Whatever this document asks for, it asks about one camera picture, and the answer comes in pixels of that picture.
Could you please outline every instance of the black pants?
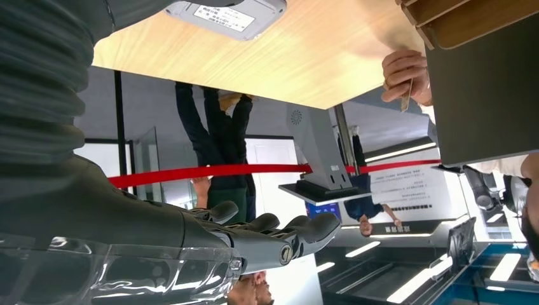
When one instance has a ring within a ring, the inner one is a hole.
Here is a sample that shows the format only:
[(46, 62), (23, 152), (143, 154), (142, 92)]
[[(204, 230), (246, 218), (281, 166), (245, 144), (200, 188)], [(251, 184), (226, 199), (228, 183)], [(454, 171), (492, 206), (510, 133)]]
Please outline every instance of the black pants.
[[(206, 130), (194, 104), (193, 86), (176, 82), (175, 90), (178, 114), (193, 144), (198, 166), (246, 163), (245, 132), (252, 109), (251, 98), (242, 95), (231, 118), (221, 110), (219, 90), (204, 88), (204, 110), (208, 122)], [(243, 175), (212, 179), (214, 189), (241, 187), (247, 187), (247, 179)]]
[[(343, 162), (345, 162), (345, 154), (343, 152), (343, 146), (341, 144), (341, 136), (339, 136), (337, 143), (339, 144), (339, 152), (341, 152), (341, 158), (343, 159)], [(352, 150), (357, 166), (366, 166), (367, 162), (365, 162), (363, 147), (361, 146), (361, 141), (359, 141), (358, 135), (354, 135), (352, 137)]]

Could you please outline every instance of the sneaker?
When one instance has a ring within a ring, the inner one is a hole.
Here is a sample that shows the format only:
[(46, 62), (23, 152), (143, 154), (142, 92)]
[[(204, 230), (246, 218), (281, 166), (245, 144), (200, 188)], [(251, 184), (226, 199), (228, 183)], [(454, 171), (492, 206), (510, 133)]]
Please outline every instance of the sneaker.
[(333, 126), (333, 134), (335, 136), (335, 139), (339, 138), (339, 127), (337, 125)]
[(353, 137), (354, 135), (359, 137), (359, 126), (353, 125), (348, 127), (348, 132), (350, 133), (351, 137)]

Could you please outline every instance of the red stanchion rope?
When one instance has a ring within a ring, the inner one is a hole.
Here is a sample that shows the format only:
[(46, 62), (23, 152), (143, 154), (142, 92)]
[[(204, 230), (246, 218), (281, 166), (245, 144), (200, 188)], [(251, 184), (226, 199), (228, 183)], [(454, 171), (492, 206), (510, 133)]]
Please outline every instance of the red stanchion rope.
[[(401, 168), (407, 166), (427, 165), (441, 163), (439, 159), (405, 161), (387, 163), (373, 166), (361, 166), (361, 173), (372, 173), (380, 170), (389, 170), (392, 168)], [(353, 173), (354, 168), (348, 166), (348, 173)], [(109, 180), (118, 188), (141, 186), (157, 182), (168, 182), (174, 180), (191, 179), (204, 176), (232, 176), (246, 175), (248, 173), (310, 173), (311, 167), (305, 165), (282, 165), (282, 164), (234, 164), (234, 165), (215, 165), (210, 167), (179, 168), (176, 170), (160, 170), (158, 172), (135, 173), (111, 177)]]

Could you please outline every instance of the hair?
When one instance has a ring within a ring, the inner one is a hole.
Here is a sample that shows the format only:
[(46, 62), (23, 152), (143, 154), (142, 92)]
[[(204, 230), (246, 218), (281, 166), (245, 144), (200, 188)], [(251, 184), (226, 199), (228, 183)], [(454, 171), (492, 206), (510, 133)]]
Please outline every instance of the hair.
[(535, 232), (533, 227), (531, 226), (531, 223), (529, 221), (529, 215), (527, 212), (524, 212), (521, 217), (522, 220), (522, 234), (528, 241), (528, 247), (531, 250), (531, 253), (533, 256), (536, 257), (536, 259), (539, 258), (539, 234)]

